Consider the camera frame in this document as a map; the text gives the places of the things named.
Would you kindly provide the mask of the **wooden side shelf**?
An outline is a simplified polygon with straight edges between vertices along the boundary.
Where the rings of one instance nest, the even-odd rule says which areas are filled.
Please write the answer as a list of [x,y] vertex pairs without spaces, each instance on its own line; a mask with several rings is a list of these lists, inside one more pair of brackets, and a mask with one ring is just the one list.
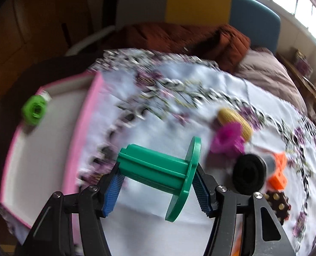
[[311,100],[313,102],[313,108],[316,109],[316,89],[314,85],[306,77],[302,76],[298,69],[284,56],[276,53],[276,58],[284,65],[287,72],[298,84],[303,92],[304,100]]

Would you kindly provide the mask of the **rust brown quilted jacket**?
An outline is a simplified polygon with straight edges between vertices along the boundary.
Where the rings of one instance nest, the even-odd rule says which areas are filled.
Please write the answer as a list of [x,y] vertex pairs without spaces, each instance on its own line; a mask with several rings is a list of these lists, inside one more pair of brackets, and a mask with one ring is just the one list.
[[229,24],[217,26],[147,22],[126,25],[117,31],[120,47],[193,55],[215,61],[233,73],[250,48],[250,38]]

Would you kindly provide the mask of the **purple box on shelf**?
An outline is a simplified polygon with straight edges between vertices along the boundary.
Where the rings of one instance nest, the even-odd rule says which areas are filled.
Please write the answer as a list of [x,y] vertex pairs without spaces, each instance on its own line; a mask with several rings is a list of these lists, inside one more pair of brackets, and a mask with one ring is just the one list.
[[307,79],[311,77],[313,68],[308,63],[306,56],[299,49],[294,50],[291,62],[303,77]]

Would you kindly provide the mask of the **black cap clear cup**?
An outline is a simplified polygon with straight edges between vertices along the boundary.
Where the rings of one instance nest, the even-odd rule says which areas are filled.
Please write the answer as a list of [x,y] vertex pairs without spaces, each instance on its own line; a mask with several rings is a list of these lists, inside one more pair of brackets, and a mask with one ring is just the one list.
[[267,179],[275,173],[276,161],[271,154],[240,155],[233,167],[231,180],[235,190],[243,195],[252,195],[261,190]]

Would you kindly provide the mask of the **white embroidered floral tablecloth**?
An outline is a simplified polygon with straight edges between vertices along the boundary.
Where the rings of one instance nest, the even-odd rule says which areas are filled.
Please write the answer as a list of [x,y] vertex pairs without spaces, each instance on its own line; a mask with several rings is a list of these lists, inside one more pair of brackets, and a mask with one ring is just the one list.
[[49,196],[98,182],[130,144],[184,159],[191,141],[199,163],[218,183],[232,159],[213,153],[217,119],[242,116],[252,134],[245,151],[284,155],[283,229],[296,255],[316,245],[316,126],[291,103],[194,56],[138,49],[109,50],[81,75],[43,86],[47,104],[39,124],[20,124],[6,158],[0,203],[32,227]]

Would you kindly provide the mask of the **lime green round gadget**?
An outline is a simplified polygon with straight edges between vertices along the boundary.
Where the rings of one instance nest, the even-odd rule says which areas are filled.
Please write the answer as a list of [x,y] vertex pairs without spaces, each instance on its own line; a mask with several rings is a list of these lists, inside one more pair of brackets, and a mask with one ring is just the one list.
[[23,121],[31,126],[37,126],[43,119],[48,109],[51,96],[47,91],[29,97],[22,107]]

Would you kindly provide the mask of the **brown knobbed massage ball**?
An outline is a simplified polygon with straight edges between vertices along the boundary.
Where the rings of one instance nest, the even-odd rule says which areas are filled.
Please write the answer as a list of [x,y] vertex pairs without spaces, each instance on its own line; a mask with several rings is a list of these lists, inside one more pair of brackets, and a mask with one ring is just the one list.
[[283,225],[290,216],[291,205],[289,204],[289,198],[285,196],[284,192],[271,190],[268,190],[264,194],[264,197],[272,208],[281,225]]

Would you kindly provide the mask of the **yellow perforated oval case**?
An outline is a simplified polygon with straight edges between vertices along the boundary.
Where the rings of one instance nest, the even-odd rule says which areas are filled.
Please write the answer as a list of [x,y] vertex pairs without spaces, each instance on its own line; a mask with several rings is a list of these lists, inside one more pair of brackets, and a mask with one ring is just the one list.
[[253,135],[251,125],[236,111],[229,108],[222,108],[218,111],[217,119],[221,125],[238,123],[241,125],[241,136],[248,142]]

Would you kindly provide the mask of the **mauve quilted blanket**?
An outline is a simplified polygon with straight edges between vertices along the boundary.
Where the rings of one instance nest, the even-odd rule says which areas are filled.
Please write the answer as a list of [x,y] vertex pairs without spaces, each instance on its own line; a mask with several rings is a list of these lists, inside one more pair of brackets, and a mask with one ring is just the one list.
[[302,114],[307,115],[307,107],[301,93],[286,68],[267,48],[249,49],[236,67],[234,75],[291,103]]

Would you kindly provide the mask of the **orange cube block piece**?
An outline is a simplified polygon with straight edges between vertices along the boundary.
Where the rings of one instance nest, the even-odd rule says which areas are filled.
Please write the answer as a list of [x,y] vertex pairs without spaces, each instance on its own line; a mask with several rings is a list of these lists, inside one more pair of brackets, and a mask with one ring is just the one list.
[[287,166],[287,157],[285,152],[272,154],[273,171],[268,175],[267,182],[274,189],[282,191],[287,186],[287,178],[284,170]]

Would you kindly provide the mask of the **pink tray box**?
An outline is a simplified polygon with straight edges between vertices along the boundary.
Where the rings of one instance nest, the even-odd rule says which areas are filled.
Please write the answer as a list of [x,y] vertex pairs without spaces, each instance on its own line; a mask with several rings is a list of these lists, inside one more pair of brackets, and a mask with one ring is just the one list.
[[76,191],[79,158],[102,89],[98,72],[44,85],[50,101],[40,123],[20,123],[14,132],[1,180],[0,204],[25,227],[33,226],[50,195]]

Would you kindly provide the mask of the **purple plastic cup toy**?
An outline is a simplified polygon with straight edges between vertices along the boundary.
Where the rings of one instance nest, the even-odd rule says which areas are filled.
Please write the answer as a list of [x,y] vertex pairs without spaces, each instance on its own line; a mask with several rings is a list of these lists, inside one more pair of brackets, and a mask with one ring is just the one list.
[[240,124],[222,125],[211,142],[210,151],[229,158],[237,158],[245,152],[244,143]]

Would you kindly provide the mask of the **grey yellow blue sofa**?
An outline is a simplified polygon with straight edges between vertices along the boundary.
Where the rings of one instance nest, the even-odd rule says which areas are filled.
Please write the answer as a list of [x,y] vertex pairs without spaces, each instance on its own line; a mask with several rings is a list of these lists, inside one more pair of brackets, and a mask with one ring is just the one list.
[[251,45],[275,52],[280,17],[256,0],[118,0],[115,26],[141,22],[217,26],[229,24]]

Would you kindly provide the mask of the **green plastic spool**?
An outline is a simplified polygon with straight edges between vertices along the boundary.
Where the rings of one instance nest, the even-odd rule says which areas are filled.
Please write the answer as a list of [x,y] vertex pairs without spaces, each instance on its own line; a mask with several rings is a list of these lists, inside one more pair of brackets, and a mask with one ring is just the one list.
[[184,159],[130,144],[117,162],[122,175],[172,195],[165,220],[174,222],[189,197],[200,156],[201,138],[195,136]]

